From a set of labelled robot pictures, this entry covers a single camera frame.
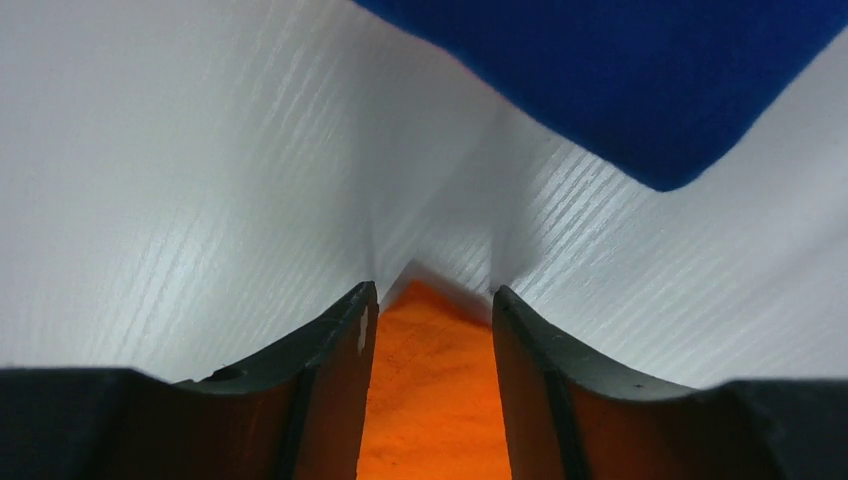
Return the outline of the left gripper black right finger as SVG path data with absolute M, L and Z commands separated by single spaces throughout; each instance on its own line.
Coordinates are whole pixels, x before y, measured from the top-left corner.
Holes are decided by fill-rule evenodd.
M 516 479 L 843 479 L 843 379 L 692 389 L 554 326 L 507 287 L 493 344 Z

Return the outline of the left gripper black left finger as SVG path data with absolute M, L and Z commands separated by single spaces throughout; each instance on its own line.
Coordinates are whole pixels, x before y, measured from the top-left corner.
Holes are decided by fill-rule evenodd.
M 5 479 L 353 479 L 378 304 L 362 282 L 200 380 L 128 368 L 1 373 Z

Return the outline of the orange t shirt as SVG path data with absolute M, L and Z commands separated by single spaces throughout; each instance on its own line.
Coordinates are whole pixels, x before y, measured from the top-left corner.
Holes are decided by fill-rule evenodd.
M 357 476 L 511 476 L 491 327 L 421 281 L 378 319 Z

